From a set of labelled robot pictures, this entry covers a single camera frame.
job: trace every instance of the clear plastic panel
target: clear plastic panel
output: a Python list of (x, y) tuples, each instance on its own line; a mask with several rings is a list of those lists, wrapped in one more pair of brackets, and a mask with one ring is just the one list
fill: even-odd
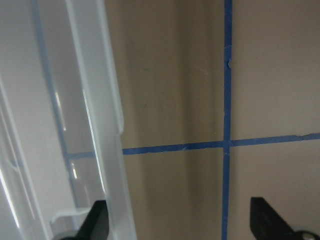
[(135, 240), (102, 0), (0, 3), (0, 239), (72, 236), (106, 199)]

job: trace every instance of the blue painter's tape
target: blue painter's tape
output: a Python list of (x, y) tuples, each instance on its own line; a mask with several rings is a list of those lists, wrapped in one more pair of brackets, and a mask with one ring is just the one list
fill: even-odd
[(96, 154), (94, 151), (87, 151), (87, 152), (79, 152), (79, 153), (68, 153), (69, 160), (76, 160), (76, 159), (95, 159)]
[(232, 0), (224, 0), (224, 119), (223, 119), (223, 177), (221, 240), (228, 239), (231, 94), (232, 94)]
[(187, 143), (187, 144), (124, 148), (122, 152), (124, 155), (136, 155), (136, 154), (163, 153), (163, 152), (187, 151), (187, 150), (222, 148), (222, 147), (223, 147), (222, 141), (208, 141), (208, 142)]
[(222, 179), (222, 225), (221, 238), (228, 237), (228, 216), (229, 216), (229, 184), (230, 184), (230, 146), (223, 148), (223, 179)]
[(316, 139), (320, 139), (320, 133), (311, 133), (303, 136), (287, 135), (287, 136), (272, 136), (272, 137), (232, 140), (231, 146), (238, 147), (238, 146), (259, 145), (259, 144), (276, 144), (276, 143), (287, 143), (287, 142), (297, 142), (297, 141), (316, 140)]

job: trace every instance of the blue tape line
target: blue tape line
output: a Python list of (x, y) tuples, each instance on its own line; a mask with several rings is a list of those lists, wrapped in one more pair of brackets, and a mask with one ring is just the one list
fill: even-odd
[(221, 239), (228, 239), (230, 146), (231, 146), (231, 94), (232, 71), (232, 0), (224, 0), (224, 119), (223, 119), (223, 177)]
[[(250, 146), (250, 145), (260, 145), (260, 144), (276, 144), (276, 143), (288, 143), (288, 142), (298, 142), (298, 141), (308, 141), (308, 140), (320, 140), (320, 133), (311, 133), (308, 135), (298, 136), (298, 135), (287, 135), (287, 136), (272, 136), (272, 137), (262, 137), (262, 138), (250, 138), (250, 139), (240, 139), (231, 140), (230, 147), (240, 147), (240, 146)], [(197, 142), (197, 143), (187, 143), (187, 144), (174, 144), (174, 145), (163, 145), (163, 146), (145, 146), (145, 147), (134, 147), (134, 148), (124, 148), (122, 152), (124, 155), (137, 155), (137, 154), (147, 154), (147, 153), (163, 153), (163, 152), (175, 152), (175, 151), (188, 151), (196, 149), (212, 149), (212, 148), (223, 148), (223, 141), (208, 141), (208, 142)], [(224, 147), (226, 148), (225, 153), (229, 153), (227, 149), (228, 144)], [(79, 153), (68, 153), (68, 158), (70, 160), (85, 159), (85, 158), (95, 158), (94, 151), (79, 152)]]
[[(44, 37), (44, 33), (43, 33), (43, 27), (41, 24), (41, 17), (40, 17), (40, 12), (39, 12), (38, 1), (37, 0), (30, 0), (30, 4), (31, 4), (32, 15), (33, 15), (35, 34), (36, 34), (38, 48), (39, 48), (39, 56), (41, 59), (43, 74), (44, 74), (44, 78), (46, 80), (47, 88), (49, 91), (49, 95), (50, 95), (50, 99), (51, 99), (51, 103), (52, 103), (52, 107), (53, 107), (53, 113), (54, 113), (55, 122), (57, 125), (57, 131), (58, 131), (58, 136), (59, 136), (59, 140), (60, 140), (60, 145), (62, 148), (62, 154), (64, 157), (67, 171), (69, 173), (72, 173), (70, 162), (68, 161), (67, 145), (66, 145), (64, 133), (62, 130), (63, 128), (62, 128), (62, 124), (61, 124), (60, 118), (59, 118), (59, 107), (58, 107), (58, 103), (56, 100), (55, 87), (54, 87), (54, 83), (53, 83), (53, 79), (52, 79), (52, 75), (51, 75), (51, 71), (50, 71), (49, 58), (48, 58), (48, 53), (47, 53), (47, 48), (46, 48), (45, 37)], [(77, 207), (77, 206), (79, 206), (79, 203), (78, 203), (78, 200), (76, 197), (74, 182), (72, 181), (71, 178), (69, 178), (69, 183), (71, 186), (74, 204)]]
[(288, 142), (298, 142), (298, 141), (317, 140), (317, 139), (320, 139), (320, 133), (311, 133), (303, 136), (287, 135), (287, 136), (272, 136), (272, 137), (232, 140), (231, 146), (239, 147), (239, 146), (259, 145), (259, 144), (276, 144), (276, 143), (288, 143)]
[(96, 154), (94, 151), (87, 151), (87, 152), (79, 152), (79, 153), (68, 153), (69, 160), (76, 160), (76, 159), (95, 159)]
[(163, 152), (187, 151), (187, 150), (222, 148), (222, 147), (223, 147), (223, 141), (208, 141), (208, 142), (187, 143), (187, 144), (124, 148), (122, 152), (124, 155), (136, 155), (136, 154), (163, 153)]

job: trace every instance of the wall surface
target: wall surface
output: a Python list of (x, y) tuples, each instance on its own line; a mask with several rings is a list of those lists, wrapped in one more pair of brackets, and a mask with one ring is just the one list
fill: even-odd
[[(222, 141), (224, 1), (105, 2), (123, 147)], [(233, 3), (231, 140), (284, 143), (231, 148), (230, 240), (254, 239), (252, 196), (296, 230), (319, 231), (319, 140), (285, 137), (320, 132), (319, 13), (316, 0)], [(221, 239), (221, 146), (125, 161), (139, 240)]]

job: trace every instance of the transparent plastic sheet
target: transparent plastic sheet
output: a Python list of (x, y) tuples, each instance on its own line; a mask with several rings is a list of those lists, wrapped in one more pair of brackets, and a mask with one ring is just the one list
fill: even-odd
[(74, 235), (106, 199), (108, 239), (135, 240), (104, 2), (13, 0), (1, 13), (0, 238)]

